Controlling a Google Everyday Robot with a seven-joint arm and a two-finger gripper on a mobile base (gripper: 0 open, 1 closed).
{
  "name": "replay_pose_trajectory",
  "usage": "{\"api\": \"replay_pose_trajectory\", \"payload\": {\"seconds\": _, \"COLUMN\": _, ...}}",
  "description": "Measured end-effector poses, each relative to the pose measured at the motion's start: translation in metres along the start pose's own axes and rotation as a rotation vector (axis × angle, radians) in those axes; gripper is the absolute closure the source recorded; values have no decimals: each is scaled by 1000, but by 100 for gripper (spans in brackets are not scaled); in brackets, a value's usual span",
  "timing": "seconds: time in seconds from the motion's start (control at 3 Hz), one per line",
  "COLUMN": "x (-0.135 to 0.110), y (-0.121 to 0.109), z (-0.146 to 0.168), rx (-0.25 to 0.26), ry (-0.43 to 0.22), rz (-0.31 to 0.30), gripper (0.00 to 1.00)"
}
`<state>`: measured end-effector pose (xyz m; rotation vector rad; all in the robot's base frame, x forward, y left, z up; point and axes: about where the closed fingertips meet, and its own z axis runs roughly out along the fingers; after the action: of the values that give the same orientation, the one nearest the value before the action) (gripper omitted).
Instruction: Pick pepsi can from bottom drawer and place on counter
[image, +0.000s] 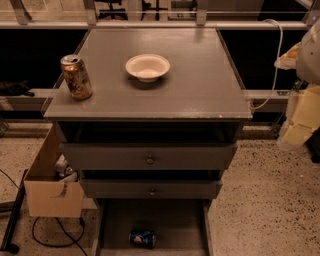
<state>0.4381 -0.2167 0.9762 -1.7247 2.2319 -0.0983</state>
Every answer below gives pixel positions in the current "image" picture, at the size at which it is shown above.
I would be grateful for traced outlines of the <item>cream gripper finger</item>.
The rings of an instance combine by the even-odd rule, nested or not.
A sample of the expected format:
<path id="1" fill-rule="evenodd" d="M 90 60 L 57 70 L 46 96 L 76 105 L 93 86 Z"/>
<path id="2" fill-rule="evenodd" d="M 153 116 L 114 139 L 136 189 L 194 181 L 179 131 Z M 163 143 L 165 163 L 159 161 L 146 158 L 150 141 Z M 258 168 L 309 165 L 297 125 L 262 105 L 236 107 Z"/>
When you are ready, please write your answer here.
<path id="1" fill-rule="evenodd" d="M 320 128 L 320 85 L 311 84 L 301 91 L 290 93 L 286 120 L 277 145 L 282 150 L 301 147 Z"/>

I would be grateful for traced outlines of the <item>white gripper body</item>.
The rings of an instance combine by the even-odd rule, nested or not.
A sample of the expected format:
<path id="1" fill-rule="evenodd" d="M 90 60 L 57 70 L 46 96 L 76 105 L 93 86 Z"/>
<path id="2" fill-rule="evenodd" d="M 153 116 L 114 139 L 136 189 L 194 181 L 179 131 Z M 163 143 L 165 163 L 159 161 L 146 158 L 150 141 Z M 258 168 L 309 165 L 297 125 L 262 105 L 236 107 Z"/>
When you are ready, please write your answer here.
<path id="1" fill-rule="evenodd" d="M 283 70 L 295 69 L 299 48 L 299 43 L 292 46 L 286 53 L 276 59 L 274 66 Z"/>

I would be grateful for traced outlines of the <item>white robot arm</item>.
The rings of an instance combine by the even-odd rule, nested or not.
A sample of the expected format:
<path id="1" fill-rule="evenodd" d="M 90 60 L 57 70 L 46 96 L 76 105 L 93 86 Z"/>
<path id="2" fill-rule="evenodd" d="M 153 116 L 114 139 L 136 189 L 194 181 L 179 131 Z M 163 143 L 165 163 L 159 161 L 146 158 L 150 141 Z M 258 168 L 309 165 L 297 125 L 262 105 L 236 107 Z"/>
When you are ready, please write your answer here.
<path id="1" fill-rule="evenodd" d="M 278 57 L 274 66 L 295 69 L 297 77 L 308 84 L 306 89 L 290 93 L 286 120 L 277 140 L 282 150 L 293 150 L 320 128 L 320 20 L 299 43 Z"/>

